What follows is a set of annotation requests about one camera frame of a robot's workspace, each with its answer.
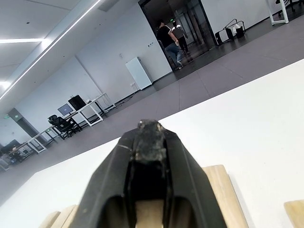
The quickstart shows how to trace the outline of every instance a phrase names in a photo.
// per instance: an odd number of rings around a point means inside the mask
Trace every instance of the light wood stand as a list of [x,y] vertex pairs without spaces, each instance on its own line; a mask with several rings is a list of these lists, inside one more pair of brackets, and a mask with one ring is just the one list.
[[[244,213],[223,165],[203,168],[211,183],[219,207],[228,228],[248,228]],[[162,228],[162,200],[136,203],[137,228]],[[77,206],[64,209],[60,214],[50,214],[39,228],[68,228],[73,221]]]

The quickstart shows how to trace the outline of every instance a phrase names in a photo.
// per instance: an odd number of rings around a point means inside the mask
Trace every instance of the gray tile floor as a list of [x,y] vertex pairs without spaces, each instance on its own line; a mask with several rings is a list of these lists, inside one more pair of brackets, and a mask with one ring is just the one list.
[[121,136],[140,119],[160,120],[304,58],[303,44],[304,17],[299,17],[163,89],[152,86],[146,91],[149,96],[139,93],[130,101],[132,105],[122,107],[102,123],[65,141],[58,139],[59,143],[53,142],[47,151],[1,172],[0,205],[35,172]]

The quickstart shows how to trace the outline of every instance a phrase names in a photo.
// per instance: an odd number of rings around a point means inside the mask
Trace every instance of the cable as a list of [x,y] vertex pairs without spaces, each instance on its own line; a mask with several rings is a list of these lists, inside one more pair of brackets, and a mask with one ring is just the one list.
[[134,96],[135,93],[136,93],[136,92],[134,92],[134,93],[133,93],[132,95],[130,95],[128,98],[126,98],[126,99],[124,99],[124,100],[118,102],[118,103],[116,104],[116,108],[121,107],[123,104],[127,103],[128,101],[130,101],[130,100],[133,98],[133,96]]

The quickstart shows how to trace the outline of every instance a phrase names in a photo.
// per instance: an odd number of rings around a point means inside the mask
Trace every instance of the black office chair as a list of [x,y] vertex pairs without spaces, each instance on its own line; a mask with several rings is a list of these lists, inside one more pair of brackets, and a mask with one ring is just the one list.
[[72,119],[65,120],[62,117],[57,117],[56,115],[50,116],[48,118],[48,122],[54,125],[61,133],[64,133],[62,136],[63,139],[72,137],[73,133],[81,130]]

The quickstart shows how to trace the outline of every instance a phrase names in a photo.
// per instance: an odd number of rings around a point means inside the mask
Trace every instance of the person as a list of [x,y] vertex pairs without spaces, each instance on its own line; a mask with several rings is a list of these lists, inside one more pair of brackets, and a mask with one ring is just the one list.
[[185,33],[185,31],[182,29],[180,25],[177,25],[176,21],[173,22],[173,28],[172,33],[179,41],[181,49],[187,52],[189,54],[188,46],[185,37],[188,39],[188,35]]
[[172,58],[177,68],[182,69],[182,50],[179,47],[178,39],[174,36],[171,29],[164,24],[163,20],[159,20],[157,26],[159,27],[157,39],[162,43],[165,51]]

